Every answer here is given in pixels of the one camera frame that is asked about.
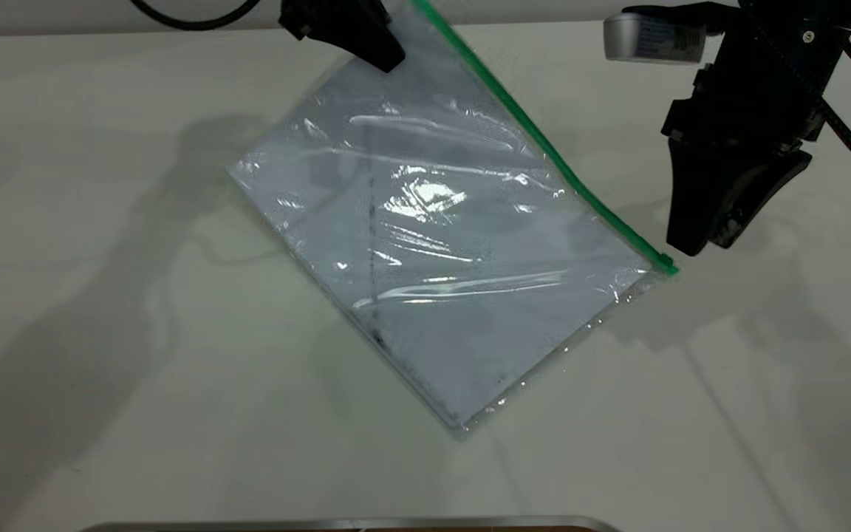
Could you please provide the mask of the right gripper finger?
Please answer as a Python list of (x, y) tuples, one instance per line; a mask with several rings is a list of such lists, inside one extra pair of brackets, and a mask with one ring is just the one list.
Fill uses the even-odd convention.
[(672, 197), (666, 242), (687, 256), (698, 256), (719, 236), (729, 212), (737, 172), (722, 149), (668, 140)]
[(784, 185), (806, 171), (813, 156), (801, 149), (771, 155), (756, 164), (736, 164), (729, 188), (720, 201), (712, 245), (729, 249), (748, 228), (766, 203)]

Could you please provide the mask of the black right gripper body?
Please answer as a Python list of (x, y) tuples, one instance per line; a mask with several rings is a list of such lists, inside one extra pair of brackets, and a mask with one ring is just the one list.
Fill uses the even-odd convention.
[(775, 95), (761, 84), (744, 86), (713, 63), (699, 69), (689, 98), (675, 100), (662, 134), (680, 149), (705, 157), (774, 158), (817, 141), (823, 112), (795, 92)]

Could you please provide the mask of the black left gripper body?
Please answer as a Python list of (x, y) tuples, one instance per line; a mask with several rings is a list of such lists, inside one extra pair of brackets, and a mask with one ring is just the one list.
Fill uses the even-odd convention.
[(381, 1), (283, 1), (278, 23), (298, 40), (350, 44), (387, 30), (391, 15)]

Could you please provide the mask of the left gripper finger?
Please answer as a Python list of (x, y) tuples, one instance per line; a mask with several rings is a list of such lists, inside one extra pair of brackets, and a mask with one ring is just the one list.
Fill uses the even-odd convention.
[(389, 73), (406, 58), (392, 33), (392, 17), (347, 17), (341, 21), (342, 48), (381, 72)]

